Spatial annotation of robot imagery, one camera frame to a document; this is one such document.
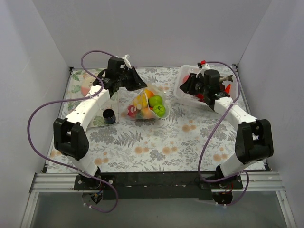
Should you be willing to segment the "pink peach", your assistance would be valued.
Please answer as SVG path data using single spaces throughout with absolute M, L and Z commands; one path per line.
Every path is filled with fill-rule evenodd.
M 186 75 L 186 76 L 183 78 L 182 83 L 185 83 L 185 82 L 188 80 L 189 76 L 190 76 L 190 75 Z

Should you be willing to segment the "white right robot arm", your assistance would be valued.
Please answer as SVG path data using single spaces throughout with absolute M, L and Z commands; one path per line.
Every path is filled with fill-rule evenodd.
M 189 95 L 202 94 L 205 103 L 237 131 L 234 154 L 217 167 L 213 179 L 203 179 L 225 189 L 231 185 L 232 177 L 245 168 L 273 156 L 274 148 L 270 122 L 253 117 L 236 105 L 230 95 L 221 89 L 221 84 L 219 72 L 208 69 L 199 74 L 191 73 L 180 90 Z

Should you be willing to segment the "clear zip top bag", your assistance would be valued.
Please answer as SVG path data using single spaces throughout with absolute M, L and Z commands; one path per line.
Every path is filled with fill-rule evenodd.
M 158 87 L 148 84 L 129 103 L 126 116 L 131 120 L 165 119 L 170 114 L 165 92 Z

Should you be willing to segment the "red yellow mango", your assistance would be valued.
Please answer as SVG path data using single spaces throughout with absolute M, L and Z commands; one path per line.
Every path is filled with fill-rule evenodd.
M 143 108 L 141 109 L 141 117 L 142 119 L 153 119 L 154 116 L 154 112 L 151 110 L 151 108 Z

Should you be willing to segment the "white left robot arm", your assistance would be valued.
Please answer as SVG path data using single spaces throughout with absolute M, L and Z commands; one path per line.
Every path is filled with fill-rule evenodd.
M 78 171 L 83 171 L 85 185 L 91 190 L 100 187 L 101 178 L 96 175 L 99 169 L 88 154 L 86 130 L 102 105 L 121 87 L 128 91 L 147 87 L 130 64 L 129 55 L 111 57 L 105 73 L 94 81 L 83 101 L 69 115 L 57 118 L 53 124 L 55 149 L 67 156 Z

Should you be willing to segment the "red apple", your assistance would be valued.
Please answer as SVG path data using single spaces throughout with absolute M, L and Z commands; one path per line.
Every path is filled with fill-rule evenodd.
M 136 113 L 137 113 L 137 108 L 136 108 L 134 105 L 128 106 L 127 115 L 128 115 L 130 118 L 135 118 L 135 117 L 136 117 Z

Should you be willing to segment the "yellow orange mango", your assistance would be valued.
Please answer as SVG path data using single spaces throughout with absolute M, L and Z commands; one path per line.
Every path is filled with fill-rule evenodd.
M 145 89 L 144 92 L 145 92 L 146 97 L 147 97 L 148 99 L 150 99 L 151 97 L 154 96 L 154 93 L 153 93 L 152 91 L 148 90 L 148 89 Z

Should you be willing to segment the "yellow lemon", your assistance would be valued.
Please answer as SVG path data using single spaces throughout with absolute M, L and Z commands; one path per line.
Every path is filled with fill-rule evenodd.
M 138 95 L 133 100 L 133 105 L 138 109 L 141 110 L 143 108 L 148 107 L 148 100 L 146 98 L 146 95 Z

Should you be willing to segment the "green apple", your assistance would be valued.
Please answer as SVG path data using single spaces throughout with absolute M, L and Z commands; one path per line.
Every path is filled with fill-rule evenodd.
M 149 98 L 149 107 L 155 107 L 156 105 L 162 105 L 163 99 L 160 95 L 154 95 Z

